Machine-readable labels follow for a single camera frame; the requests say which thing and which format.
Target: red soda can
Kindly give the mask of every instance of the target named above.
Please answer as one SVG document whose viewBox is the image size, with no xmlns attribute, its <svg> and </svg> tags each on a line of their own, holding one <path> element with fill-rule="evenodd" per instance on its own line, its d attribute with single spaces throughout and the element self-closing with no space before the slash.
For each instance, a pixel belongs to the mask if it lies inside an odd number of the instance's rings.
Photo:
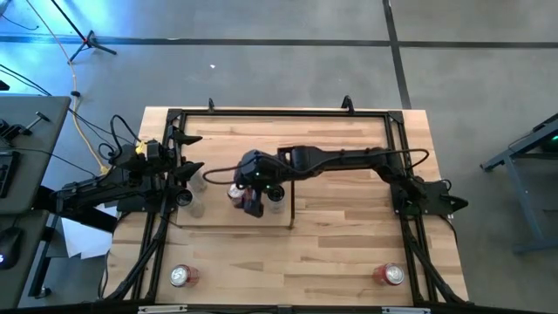
<svg viewBox="0 0 558 314">
<path fill-rule="evenodd" d="M 192 266 L 177 265 L 171 272 L 171 285 L 174 287 L 194 287 L 200 281 L 200 272 Z"/>
<path fill-rule="evenodd" d="M 378 284 L 399 285 L 405 279 L 405 273 L 399 266 L 387 263 L 374 269 L 372 278 Z"/>
</svg>

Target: gray desk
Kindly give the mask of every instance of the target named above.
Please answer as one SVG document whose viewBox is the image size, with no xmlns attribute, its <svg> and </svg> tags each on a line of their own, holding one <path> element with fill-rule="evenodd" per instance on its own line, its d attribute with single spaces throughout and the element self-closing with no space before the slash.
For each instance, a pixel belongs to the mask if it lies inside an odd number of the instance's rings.
<svg viewBox="0 0 558 314">
<path fill-rule="evenodd" d="M 30 136 L 17 136 L 16 148 L 38 149 L 52 153 L 70 105 L 69 97 L 0 97 L 0 119 L 10 125 L 27 126 L 41 112 L 51 122 L 39 121 Z M 0 146 L 0 150 L 9 149 Z M 43 180 L 50 155 L 19 151 L 21 158 L 6 198 L 0 199 L 0 215 L 19 214 L 31 208 L 38 187 Z"/>
<path fill-rule="evenodd" d="M 10 124 L 26 126 L 35 119 L 35 112 L 40 111 L 46 115 L 51 122 L 40 121 L 31 129 L 31 136 L 19 136 L 12 143 L 18 148 L 40 149 L 52 153 L 69 105 L 68 97 L 5 96 L 0 97 L 0 117 Z M 24 230 L 24 237 L 16 266 L 9 270 L 0 270 L 0 283 L 4 285 L 0 293 L 0 309 L 17 307 L 49 216 L 41 208 L 30 209 L 51 157 L 40 152 L 20 153 L 20 164 L 8 195 L 0 199 L 0 229 L 10 227 L 16 214 L 23 213 L 19 215 L 16 226 Z"/>
</svg>

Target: desk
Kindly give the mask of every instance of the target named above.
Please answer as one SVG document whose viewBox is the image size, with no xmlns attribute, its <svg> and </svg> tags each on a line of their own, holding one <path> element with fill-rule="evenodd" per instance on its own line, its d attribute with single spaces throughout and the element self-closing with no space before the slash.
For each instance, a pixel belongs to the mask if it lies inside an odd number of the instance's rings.
<svg viewBox="0 0 558 314">
<path fill-rule="evenodd" d="M 51 122 L 40 121 L 31 131 L 30 136 L 18 136 L 12 143 L 15 148 L 39 149 L 52 153 L 58 139 L 66 111 L 70 105 L 68 97 L 0 97 L 0 118 L 5 119 L 9 124 L 21 124 L 27 126 L 37 116 L 39 111 L 47 116 Z M 40 152 L 21 151 L 21 159 L 14 179 L 6 198 L 0 199 L 0 229 L 6 229 L 12 225 L 16 219 L 16 214 L 20 214 L 16 226 L 24 230 L 21 242 L 21 254 L 19 260 L 13 268 L 0 270 L 0 283 L 8 284 L 10 287 L 3 289 L 0 293 L 0 309 L 17 307 L 25 281 L 29 275 L 33 259 L 37 252 L 38 245 L 43 239 L 45 224 L 49 213 L 31 209 L 32 203 L 39 189 L 44 172 L 49 163 L 50 156 Z M 48 263 L 39 263 L 39 268 L 44 270 L 37 271 L 36 282 L 40 289 L 46 267 Z"/>
<path fill-rule="evenodd" d="M 139 132 L 142 140 L 161 140 L 167 109 L 146 108 Z M 409 147 L 431 152 L 415 173 L 428 181 L 439 179 L 425 112 L 404 111 L 404 117 Z M 189 116 L 186 130 L 190 135 L 204 136 L 194 146 L 208 146 L 207 160 L 221 158 L 233 164 L 250 148 L 269 150 L 277 145 L 306 144 L 323 149 L 357 149 L 385 145 L 383 123 L 369 118 L 247 117 L 223 121 L 219 117 Z M 211 148 L 212 143 L 223 140 L 230 144 Z M 186 149 L 190 160 L 204 161 L 202 153 L 196 152 L 189 154 Z M 420 153 L 412 154 L 414 161 L 421 157 Z M 392 213 L 389 187 L 375 173 L 370 170 L 325 173 L 297 182 L 295 197 L 292 230 L 169 225 L 156 302 L 412 304 L 407 281 L 397 287 L 378 287 L 371 280 L 372 271 L 382 263 L 398 263 L 406 270 L 401 229 Z M 145 215 L 131 214 L 115 231 L 106 294 L 116 288 L 136 262 L 145 219 Z M 451 229 L 438 217 L 430 216 L 425 217 L 425 229 L 433 264 L 456 294 L 467 299 Z M 174 288 L 169 283 L 170 271 L 179 263 L 201 271 L 198 285 Z M 425 295 L 424 273 L 420 267 L 417 269 Z M 149 263 L 143 292 L 151 271 Z"/>
</svg>

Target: soda can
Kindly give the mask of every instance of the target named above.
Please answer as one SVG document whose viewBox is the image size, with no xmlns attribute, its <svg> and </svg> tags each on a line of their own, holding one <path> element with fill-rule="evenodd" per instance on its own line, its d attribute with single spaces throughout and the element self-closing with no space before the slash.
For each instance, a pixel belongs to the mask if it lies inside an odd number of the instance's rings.
<svg viewBox="0 0 558 314">
<path fill-rule="evenodd" d="M 399 266 L 387 263 L 374 269 L 372 278 L 378 284 L 399 285 L 405 279 L 405 273 Z"/>
<path fill-rule="evenodd" d="M 282 186 L 268 188 L 264 206 L 273 214 L 283 212 L 285 209 L 285 189 Z"/>
<path fill-rule="evenodd" d="M 194 287 L 200 281 L 200 272 L 192 266 L 176 265 L 171 271 L 171 285 Z"/>
<path fill-rule="evenodd" d="M 176 195 L 176 203 L 180 208 L 185 209 L 192 217 L 200 218 L 206 209 L 203 203 L 195 197 L 189 189 L 185 188 Z"/>
<path fill-rule="evenodd" d="M 192 175 L 188 185 L 195 193 L 201 193 L 208 188 L 208 184 L 201 177 L 200 170 L 196 171 L 195 174 Z"/>
<path fill-rule="evenodd" d="M 227 196 L 233 203 L 234 208 L 242 208 L 242 197 L 245 189 L 239 189 L 235 183 L 231 184 L 227 191 Z"/>
</svg>

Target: tripod stand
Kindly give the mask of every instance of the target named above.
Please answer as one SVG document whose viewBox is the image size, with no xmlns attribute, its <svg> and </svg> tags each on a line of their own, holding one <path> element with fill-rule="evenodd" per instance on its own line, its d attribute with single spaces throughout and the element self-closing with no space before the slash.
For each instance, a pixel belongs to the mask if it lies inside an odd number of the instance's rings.
<svg viewBox="0 0 558 314">
<path fill-rule="evenodd" d="M 62 8 L 60 8 L 58 6 L 58 3 L 56 3 L 54 0 L 51 0 L 52 3 L 57 7 L 57 9 L 60 11 L 60 13 L 62 13 L 62 15 L 64 16 L 64 18 L 66 19 L 66 21 L 68 21 L 68 23 L 71 25 L 71 27 L 78 33 L 78 35 L 81 37 L 82 43 L 79 46 L 78 50 L 76 52 L 74 52 L 73 55 L 71 55 L 70 57 L 70 62 L 73 61 L 73 59 L 75 57 L 77 57 L 77 55 L 84 50 L 84 47 L 87 46 L 86 49 L 89 48 L 97 48 L 100 49 L 102 51 L 106 51 L 108 53 L 111 53 L 113 55 L 116 55 L 116 51 L 108 49 L 102 45 L 100 45 L 99 43 L 97 43 L 97 39 L 95 38 L 95 33 L 93 31 L 89 31 L 89 34 L 87 34 L 87 38 L 84 37 L 84 35 L 81 33 L 81 31 L 78 30 L 78 27 L 76 27 L 76 25 L 70 20 L 70 18 L 64 13 L 64 11 L 62 10 Z"/>
</svg>

